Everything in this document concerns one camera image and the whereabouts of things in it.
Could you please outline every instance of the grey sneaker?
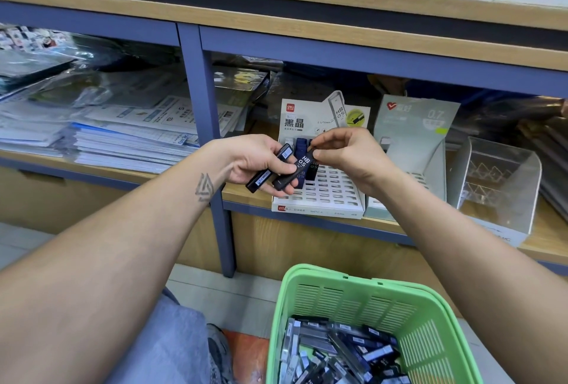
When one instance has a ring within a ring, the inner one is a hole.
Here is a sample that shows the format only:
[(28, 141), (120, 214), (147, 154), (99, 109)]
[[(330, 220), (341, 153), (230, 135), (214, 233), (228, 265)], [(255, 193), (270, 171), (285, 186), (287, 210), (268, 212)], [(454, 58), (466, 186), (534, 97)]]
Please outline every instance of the grey sneaker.
[(211, 384), (238, 384), (233, 376), (233, 358), (229, 342), (223, 331), (215, 324), (207, 325), (209, 360), (211, 362)]

